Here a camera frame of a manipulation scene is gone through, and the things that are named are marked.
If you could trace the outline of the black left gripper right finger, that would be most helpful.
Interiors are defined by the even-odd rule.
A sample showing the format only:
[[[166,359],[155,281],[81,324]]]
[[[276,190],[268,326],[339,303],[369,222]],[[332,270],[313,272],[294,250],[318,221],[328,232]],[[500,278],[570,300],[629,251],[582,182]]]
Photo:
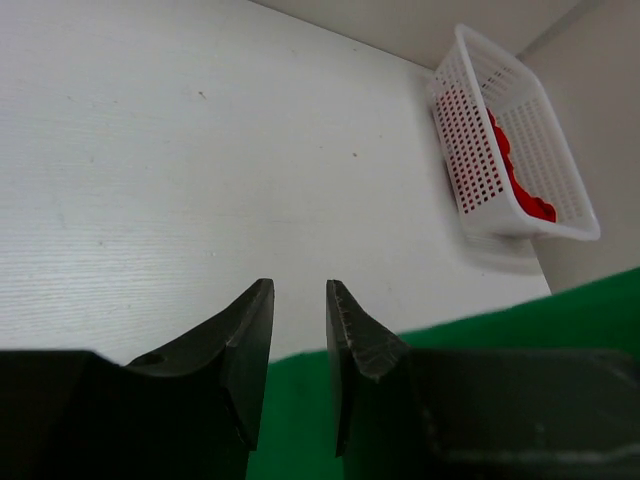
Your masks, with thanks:
[[[348,479],[635,479],[639,366],[603,349],[418,348],[326,285]]]

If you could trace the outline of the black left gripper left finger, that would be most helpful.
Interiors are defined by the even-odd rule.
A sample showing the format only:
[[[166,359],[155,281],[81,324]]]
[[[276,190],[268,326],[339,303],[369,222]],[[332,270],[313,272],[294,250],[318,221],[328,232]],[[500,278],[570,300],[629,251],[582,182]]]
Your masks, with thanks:
[[[1,354],[5,479],[242,479],[259,438],[275,288],[126,365],[83,350]]]

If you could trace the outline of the green t shirt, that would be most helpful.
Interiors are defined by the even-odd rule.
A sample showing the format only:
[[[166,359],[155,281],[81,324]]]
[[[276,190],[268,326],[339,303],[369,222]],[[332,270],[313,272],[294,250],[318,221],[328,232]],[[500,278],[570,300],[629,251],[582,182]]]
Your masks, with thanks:
[[[639,355],[639,271],[628,270],[545,298],[402,336],[417,347],[616,349]],[[340,479],[326,351],[268,367],[250,479]]]

